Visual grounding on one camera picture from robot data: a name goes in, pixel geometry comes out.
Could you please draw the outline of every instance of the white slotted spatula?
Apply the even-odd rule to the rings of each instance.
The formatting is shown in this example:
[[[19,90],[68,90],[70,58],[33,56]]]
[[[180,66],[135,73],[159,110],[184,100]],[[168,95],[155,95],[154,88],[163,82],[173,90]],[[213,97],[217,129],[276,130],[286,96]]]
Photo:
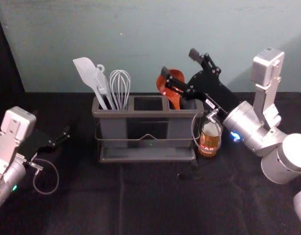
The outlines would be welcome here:
[[[107,97],[107,99],[110,103],[111,108],[116,109],[115,105],[113,104],[112,97],[111,97],[111,94],[110,94],[109,83],[107,81],[106,76],[103,73],[104,71],[105,71],[105,67],[103,65],[97,65],[97,68],[96,68],[96,73],[97,73],[96,81],[97,81],[98,90],[99,90],[100,94],[106,95],[106,97]]]
[[[98,90],[97,83],[96,83],[96,67],[93,64],[93,62],[86,57],[81,57],[78,59],[74,59],[73,63],[78,71],[78,73],[81,76],[81,79],[83,82],[92,88],[92,90],[95,92],[95,95],[98,99],[99,104],[104,110],[107,110],[107,106]]]

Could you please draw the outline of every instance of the orange utensil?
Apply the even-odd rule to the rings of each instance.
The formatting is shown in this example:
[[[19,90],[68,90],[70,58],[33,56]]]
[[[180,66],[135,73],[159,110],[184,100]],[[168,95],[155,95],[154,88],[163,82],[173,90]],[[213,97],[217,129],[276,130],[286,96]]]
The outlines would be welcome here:
[[[180,80],[181,82],[185,81],[184,74],[181,71],[170,69],[170,73],[174,78]],[[169,88],[165,87],[165,78],[162,75],[159,75],[156,84],[159,92],[165,95],[172,102],[174,108],[180,109],[181,96],[176,92],[170,90]]]

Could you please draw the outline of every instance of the gray wall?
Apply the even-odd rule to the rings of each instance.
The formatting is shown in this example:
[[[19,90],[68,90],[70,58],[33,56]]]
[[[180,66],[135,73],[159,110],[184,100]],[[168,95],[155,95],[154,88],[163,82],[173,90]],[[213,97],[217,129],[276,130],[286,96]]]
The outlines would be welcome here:
[[[199,70],[209,52],[233,91],[253,91],[253,57],[285,51],[281,91],[301,92],[301,0],[0,0],[0,21],[29,92],[88,92],[72,59],[127,70],[133,92],[157,91],[163,65]]]

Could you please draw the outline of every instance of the black tablecloth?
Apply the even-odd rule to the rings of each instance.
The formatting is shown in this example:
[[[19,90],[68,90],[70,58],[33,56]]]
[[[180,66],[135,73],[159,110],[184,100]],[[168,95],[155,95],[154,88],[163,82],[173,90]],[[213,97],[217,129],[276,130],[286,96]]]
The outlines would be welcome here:
[[[0,208],[0,234],[301,235],[292,203],[301,177],[286,185],[270,182],[261,159],[227,133],[213,161],[198,159],[197,180],[177,178],[194,174],[189,163],[98,164],[92,100],[93,94],[0,95],[0,124],[5,110],[18,105],[38,111],[36,127],[52,136],[66,124],[73,127],[68,142],[40,156],[57,166],[59,189],[38,194],[29,170]],[[301,94],[278,93],[276,106],[279,128],[301,133]],[[53,181],[49,172],[41,177]]]

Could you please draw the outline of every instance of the utensil handle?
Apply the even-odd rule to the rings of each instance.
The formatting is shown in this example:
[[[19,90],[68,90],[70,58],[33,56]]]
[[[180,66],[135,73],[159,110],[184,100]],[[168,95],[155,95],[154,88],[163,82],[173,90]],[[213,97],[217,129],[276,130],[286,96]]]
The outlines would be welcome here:
[[[116,107],[115,107],[115,105],[113,104],[113,101],[112,101],[112,99],[110,98],[110,96],[111,96],[110,94],[106,95],[106,97],[107,97],[107,99],[108,99],[108,101],[109,101],[109,103],[110,103],[111,108],[112,108],[113,110],[115,110]]]
[[[98,102],[99,102],[99,104],[101,105],[101,107],[102,107],[104,110],[107,110],[108,108],[107,108],[107,106],[106,106],[106,103],[104,102],[103,98],[101,97],[101,94],[99,93],[99,91],[94,90],[94,92],[95,92],[95,95],[96,95],[96,97],[97,97],[97,99],[98,99]]]

